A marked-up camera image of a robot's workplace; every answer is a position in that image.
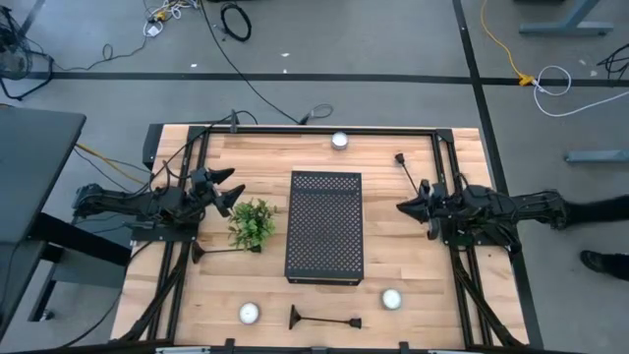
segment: round white light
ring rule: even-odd
[[[254,303],[247,303],[240,308],[240,322],[245,325],[252,325],[259,317],[259,309]]]
[[[402,306],[402,294],[395,289],[387,289],[382,293],[382,304],[387,310],[397,310]]]
[[[346,149],[348,143],[349,138],[343,132],[334,133],[332,136],[332,147],[334,149]]]

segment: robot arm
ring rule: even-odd
[[[105,211],[135,215],[144,221],[154,221],[166,227],[197,225],[205,214],[205,207],[215,205],[223,217],[230,215],[238,197],[245,190],[240,185],[223,194],[216,190],[234,169],[214,171],[199,169],[190,178],[192,189],[184,191],[180,187],[166,186],[150,192],[122,193],[104,190],[97,184],[90,184],[77,190],[73,202],[75,216],[89,216]]]
[[[490,242],[519,250],[515,236],[521,220],[533,219],[553,228],[567,226],[567,203],[555,191],[508,197],[490,188],[468,185],[462,192],[446,196],[443,184],[430,188],[423,180],[419,195],[397,208],[420,223],[429,224],[429,239],[441,237],[446,244],[469,246]]]

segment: desk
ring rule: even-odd
[[[167,159],[183,145],[189,127],[165,125],[155,161]],[[213,254],[203,257],[197,265],[189,262],[176,344],[220,346],[226,338],[235,338],[237,346],[397,348],[400,341],[408,341],[411,348],[463,347],[448,248],[440,241],[429,241],[425,224],[395,208],[397,203],[413,197],[414,191],[402,167],[396,165],[394,154],[405,153],[416,183],[422,178],[436,181],[436,154],[431,139],[412,136],[420,129],[359,128],[357,130],[375,133],[348,133],[349,147],[336,151],[330,146],[329,132],[340,130],[260,126],[239,128],[238,134],[225,134],[226,127],[215,127],[209,135],[205,166],[236,168],[234,175],[220,188],[226,190],[246,184],[240,201],[261,198],[276,205],[279,209],[277,228],[261,254]],[[489,186],[479,131],[453,129],[447,132],[452,133],[461,172],[470,183]],[[199,156],[199,146],[200,143],[195,144],[193,161]],[[444,148],[441,157],[448,161]],[[178,156],[170,166],[177,173],[181,164],[182,157]],[[160,166],[161,163],[155,164],[155,168]],[[365,279],[359,286],[289,284],[284,277],[293,170],[362,173]],[[446,163],[445,174],[452,188],[449,163]],[[154,183],[163,185],[166,177],[159,176]],[[226,219],[210,206],[200,225],[201,246],[207,250],[228,248],[227,236]],[[130,265],[112,338],[129,330],[151,300],[163,249],[163,243],[154,243]],[[497,247],[476,249],[487,301],[514,336],[528,342],[507,254]],[[380,305],[380,293],[390,287],[402,292],[403,307],[399,311],[385,311]],[[257,324],[240,324],[238,311],[246,302],[259,305],[261,317]],[[289,331],[291,304],[304,316],[341,320],[361,317],[363,329],[301,322]],[[468,304],[474,310],[469,299]],[[167,302],[162,309],[158,337],[165,333],[168,311]],[[480,342],[476,311],[470,313],[474,337]]]
[[[58,263],[66,247],[124,266],[130,251],[41,212],[86,117],[0,108],[0,121],[1,339],[39,260]],[[44,286],[32,317],[38,318],[51,291]]]

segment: green artificial plant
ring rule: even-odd
[[[277,206],[270,207],[267,202],[258,199],[254,205],[238,203],[233,214],[229,217],[229,236],[235,236],[231,246],[244,248],[246,251],[259,249],[264,246],[266,239],[275,231],[272,216],[277,213]]]

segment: perforated metal case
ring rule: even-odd
[[[361,174],[293,171],[288,281],[358,285],[364,269]]]

